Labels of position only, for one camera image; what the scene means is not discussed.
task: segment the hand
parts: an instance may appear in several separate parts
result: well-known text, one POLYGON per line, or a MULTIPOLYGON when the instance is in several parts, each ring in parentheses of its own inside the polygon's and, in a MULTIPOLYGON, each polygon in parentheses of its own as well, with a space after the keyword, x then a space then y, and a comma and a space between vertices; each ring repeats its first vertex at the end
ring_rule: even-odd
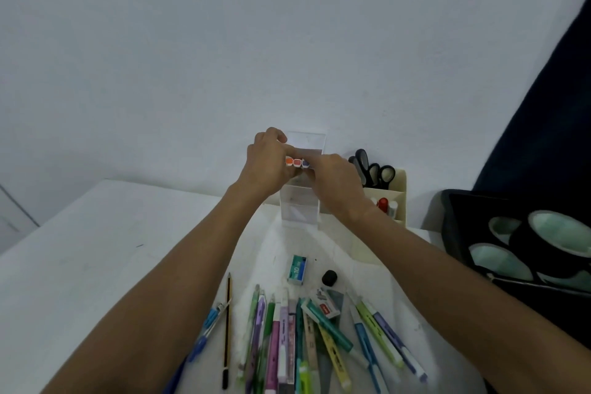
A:
POLYGON ((314 193, 330 213, 345 226, 363 216, 373 203, 364 194, 361 179, 353 164, 339 155, 302 156, 310 166, 304 173, 312 181, 314 193))
POLYGON ((247 162, 237 182, 259 197, 261 203, 301 172, 299 168, 285 165, 285 157, 296 153, 296 149, 285 142, 287 137, 283 131, 269 128, 257 133, 254 143, 248 145, 247 162))

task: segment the forearm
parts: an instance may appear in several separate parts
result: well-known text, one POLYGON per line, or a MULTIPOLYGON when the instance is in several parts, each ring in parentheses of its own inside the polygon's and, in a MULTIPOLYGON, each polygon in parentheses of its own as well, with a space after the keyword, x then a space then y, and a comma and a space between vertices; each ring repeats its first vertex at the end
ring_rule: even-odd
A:
POLYGON ((425 319, 502 392, 579 392, 589 351, 377 209, 346 225, 425 319))
POLYGON ((46 393, 161 390, 209 312, 262 199, 236 185, 97 324, 46 393))

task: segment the person's right arm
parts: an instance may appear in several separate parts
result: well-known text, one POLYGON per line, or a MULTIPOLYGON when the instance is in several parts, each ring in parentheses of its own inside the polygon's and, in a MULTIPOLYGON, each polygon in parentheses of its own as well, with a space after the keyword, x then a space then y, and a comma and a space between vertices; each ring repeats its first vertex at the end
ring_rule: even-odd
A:
POLYGON ((591 352, 541 315, 392 221, 338 155, 304 156, 321 202, 389 269, 412 304, 499 393, 591 392, 591 352))

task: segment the person's left arm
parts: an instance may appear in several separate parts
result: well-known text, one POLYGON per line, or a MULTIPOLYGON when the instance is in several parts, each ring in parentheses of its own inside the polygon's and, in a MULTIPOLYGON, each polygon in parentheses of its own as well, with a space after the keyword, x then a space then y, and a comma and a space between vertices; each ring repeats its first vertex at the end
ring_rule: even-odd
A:
POLYGON ((44 394, 160 392, 190 351, 248 221, 297 169, 269 128, 255 136, 238 180, 201 223, 104 316, 44 394))

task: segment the black round object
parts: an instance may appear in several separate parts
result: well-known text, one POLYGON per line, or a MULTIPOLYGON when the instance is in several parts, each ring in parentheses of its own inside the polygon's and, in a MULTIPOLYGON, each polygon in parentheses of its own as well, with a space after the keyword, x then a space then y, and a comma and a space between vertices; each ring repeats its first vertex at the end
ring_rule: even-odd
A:
POLYGON ((582 269, 589 270, 591 264, 591 241, 587 242, 588 250, 583 250, 585 228, 590 229, 567 215, 534 211, 511 234, 509 249, 534 271, 555 278, 570 278, 582 269), (540 215, 546 216, 547 224, 538 221, 540 215), (571 247, 569 241, 577 244, 571 247))
POLYGON ((333 286, 336 282, 336 273, 329 269, 324 276, 322 276, 322 283, 326 286, 333 286))

